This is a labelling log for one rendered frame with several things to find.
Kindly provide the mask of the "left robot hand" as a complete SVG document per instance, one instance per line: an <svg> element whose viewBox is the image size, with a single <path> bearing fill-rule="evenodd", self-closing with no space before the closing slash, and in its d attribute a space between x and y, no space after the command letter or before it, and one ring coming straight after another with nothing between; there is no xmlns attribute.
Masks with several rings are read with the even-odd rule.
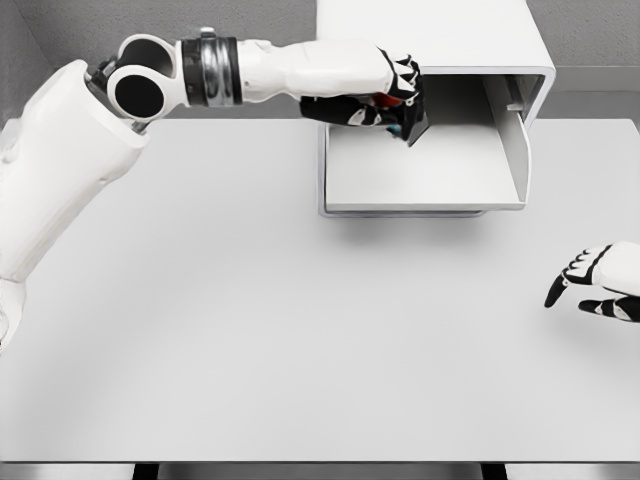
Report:
<svg viewBox="0 0 640 480"><path fill-rule="evenodd" d="M411 100L424 93L418 63L406 53L391 53L368 42L339 42L327 59L314 56L301 75L311 86L301 91L305 118L353 126L381 126L372 97L383 93Z"/></svg>

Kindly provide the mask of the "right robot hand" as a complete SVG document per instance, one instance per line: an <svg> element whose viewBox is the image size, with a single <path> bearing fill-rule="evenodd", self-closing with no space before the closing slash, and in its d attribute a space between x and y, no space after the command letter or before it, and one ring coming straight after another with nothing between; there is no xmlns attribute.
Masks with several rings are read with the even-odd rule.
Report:
<svg viewBox="0 0 640 480"><path fill-rule="evenodd" d="M583 300L578 309L640 324L640 244L619 241L579 253L553 281L544 301L553 307L570 285L597 286L619 298Z"/></svg>

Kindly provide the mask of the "black red load switch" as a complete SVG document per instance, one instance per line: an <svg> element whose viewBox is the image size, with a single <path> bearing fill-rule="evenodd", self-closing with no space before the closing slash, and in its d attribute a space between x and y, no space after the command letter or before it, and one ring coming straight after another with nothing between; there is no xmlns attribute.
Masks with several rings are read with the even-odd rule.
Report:
<svg viewBox="0 0 640 480"><path fill-rule="evenodd" d="M424 93L411 100L400 100L387 94L378 93L372 97L373 106L381 117L380 125L397 139L413 146L429 128L425 112Z"/></svg>

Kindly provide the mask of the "white cabinet drawer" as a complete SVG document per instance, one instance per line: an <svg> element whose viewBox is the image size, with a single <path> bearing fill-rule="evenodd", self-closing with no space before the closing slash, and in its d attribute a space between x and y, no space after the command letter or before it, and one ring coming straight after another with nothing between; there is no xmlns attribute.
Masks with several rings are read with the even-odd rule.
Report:
<svg viewBox="0 0 640 480"><path fill-rule="evenodd" d="M382 127L320 132L320 205L328 216L476 216L521 210L531 149L515 81L426 75L429 127L414 143Z"/></svg>

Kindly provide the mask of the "white tabletop storage cabinet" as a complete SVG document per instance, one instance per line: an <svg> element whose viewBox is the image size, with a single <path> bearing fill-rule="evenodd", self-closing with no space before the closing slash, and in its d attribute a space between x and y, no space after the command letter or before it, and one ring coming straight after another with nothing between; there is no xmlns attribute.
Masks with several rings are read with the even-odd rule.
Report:
<svg viewBox="0 0 640 480"><path fill-rule="evenodd" d="M316 34L409 53L424 74L531 78L522 95L526 127L556 78L526 0L316 0Z"/></svg>

